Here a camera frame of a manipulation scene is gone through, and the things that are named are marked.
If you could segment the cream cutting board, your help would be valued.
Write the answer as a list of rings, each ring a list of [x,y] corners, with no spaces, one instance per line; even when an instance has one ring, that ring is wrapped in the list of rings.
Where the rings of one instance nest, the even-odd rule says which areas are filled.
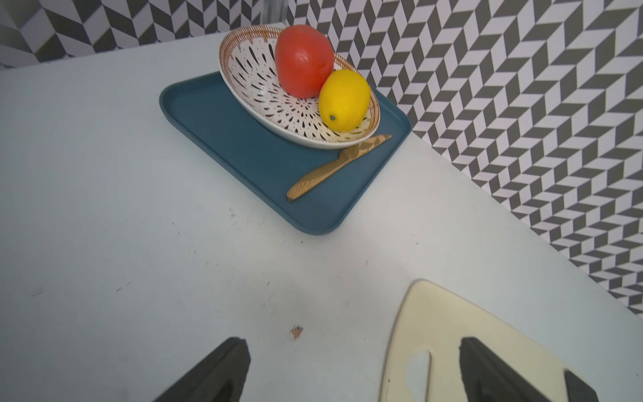
[[[407,366],[430,355],[428,401],[464,401],[460,343],[473,337],[551,401],[566,401],[567,364],[547,348],[466,299],[431,281],[415,281],[398,314],[383,373],[380,399],[411,401]]]

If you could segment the black cleaver knife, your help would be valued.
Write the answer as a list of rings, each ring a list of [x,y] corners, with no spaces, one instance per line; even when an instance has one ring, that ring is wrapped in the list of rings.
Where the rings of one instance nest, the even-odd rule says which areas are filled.
[[[598,395],[570,370],[564,371],[568,402],[599,402]]]

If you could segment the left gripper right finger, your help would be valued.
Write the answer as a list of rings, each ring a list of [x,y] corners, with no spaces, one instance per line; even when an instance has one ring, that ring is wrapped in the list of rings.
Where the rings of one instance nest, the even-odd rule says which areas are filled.
[[[462,338],[459,364],[469,402],[549,401],[478,338]]]

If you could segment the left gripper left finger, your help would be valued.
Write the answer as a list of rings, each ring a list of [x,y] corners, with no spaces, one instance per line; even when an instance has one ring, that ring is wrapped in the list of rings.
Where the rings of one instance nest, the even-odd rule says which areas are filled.
[[[240,401],[250,365],[246,340],[228,338],[155,401]]]

